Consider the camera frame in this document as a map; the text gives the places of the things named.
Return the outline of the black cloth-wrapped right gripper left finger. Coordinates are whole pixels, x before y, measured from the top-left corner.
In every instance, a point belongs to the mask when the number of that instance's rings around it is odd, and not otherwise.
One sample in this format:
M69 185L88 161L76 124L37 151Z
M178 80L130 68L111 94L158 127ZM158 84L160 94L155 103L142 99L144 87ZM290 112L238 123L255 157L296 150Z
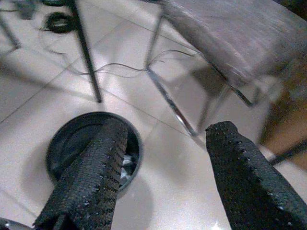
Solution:
M39 230L109 230L112 226L128 127L108 119L63 172L34 222Z

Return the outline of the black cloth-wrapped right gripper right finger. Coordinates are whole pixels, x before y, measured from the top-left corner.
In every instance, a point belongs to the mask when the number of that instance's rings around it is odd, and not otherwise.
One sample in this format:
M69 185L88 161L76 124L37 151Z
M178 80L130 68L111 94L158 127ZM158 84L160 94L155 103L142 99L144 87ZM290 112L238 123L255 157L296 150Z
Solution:
M307 228L304 200L232 122L206 129L206 149L231 229Z

